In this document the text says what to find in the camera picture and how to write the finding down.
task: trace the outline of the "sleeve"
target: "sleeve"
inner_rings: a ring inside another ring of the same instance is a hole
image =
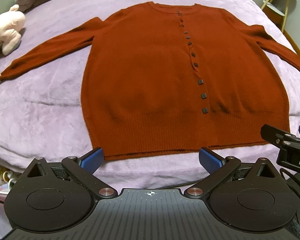
[[[12,61],[1,73],[0,81],[17,78],[34,68],[91,45],[96,30],[102,26],[103,21],[95,17],[69,32],[45,41]]]
[[[300,57],[291,49],[276,42],[262,25],[246,25],[227,10],[223,9],[228,22],[242,35],[253,39],[263,50],[278,55],[300,71]]]

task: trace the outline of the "triangular cutout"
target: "triangular cutout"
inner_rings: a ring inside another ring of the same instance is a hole
[[[28,174],[28,178],[44,176],[45,172],[40,163],[36,163]]]
[[[271,169],[269,168],[268,165],[263,164],[260,167],[260,177],[267,177],[267,178],[274,178],[274,174],[272,173]]]

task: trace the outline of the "mattress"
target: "mattress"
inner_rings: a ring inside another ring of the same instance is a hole
[[[12,60],[52,37],[93,17],[104,20],[122,8],[147,1],[169,5],[199,3],[224,8],[248,25],[263,25],[277,42],[292,49],[280,30],[252,0],[50,0],[26,14],[21,45],[7,57],[0,57],[0,73]],[[59,162],[66,156],[81,156],[91,150],[80,106],[81,82],[89,52],[90,47],[84,48],[13,81],[0,83],[1,165],[22,172],[36,156],[43,156],[48,162]],[[265,53],[287,90],[291,133],[299,136],[300,72],[278,56]],[[267,157],[275,164],[278,149],[268,144],[215,152],[223,157],[236,156],[243,162]],[[190,184],[208,173],[199,164],[198,153],[194,152],[107,161],[94,175],[120,192],[122,188]]]

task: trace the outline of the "stuffed animal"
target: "stuffed animal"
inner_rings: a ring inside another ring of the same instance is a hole
[[[19,32],[26,17],[18,9],[19,5],[15,4],[8,12],[0,14],[0,45],[2,44],[2,53],[5,56],[17,49],[21,42]]]

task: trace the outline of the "cardigan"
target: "cardigan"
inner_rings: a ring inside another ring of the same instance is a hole
[[[0,81],[89,45],[82,114],[105,160],[263,145],[264,124],[290,131],[288,96],[263,50],[300,71],[298,55],[263,26],[199,4],[95,17],[15,59]]]

